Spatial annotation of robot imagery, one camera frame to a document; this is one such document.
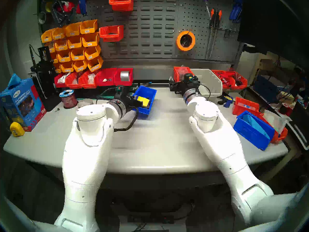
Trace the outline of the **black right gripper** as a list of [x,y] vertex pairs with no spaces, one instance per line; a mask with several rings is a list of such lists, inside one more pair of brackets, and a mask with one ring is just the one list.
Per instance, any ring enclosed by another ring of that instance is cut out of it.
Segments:
[[173,77],[169,77],[170,91],[175,94],[184,95],[188,90],[193,89],[194,92],[198,90],[200,81],[189,81],[189,82],[175,82]]

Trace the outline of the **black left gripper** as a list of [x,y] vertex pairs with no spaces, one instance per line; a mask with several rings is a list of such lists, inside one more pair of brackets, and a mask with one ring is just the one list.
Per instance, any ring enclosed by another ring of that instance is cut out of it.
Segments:
[[122,92],[120,94],[120,101],[125,105],[126,111],[135,110],[138,107],[143,107],[143,102],[139,96],[131,96],[130,93]]

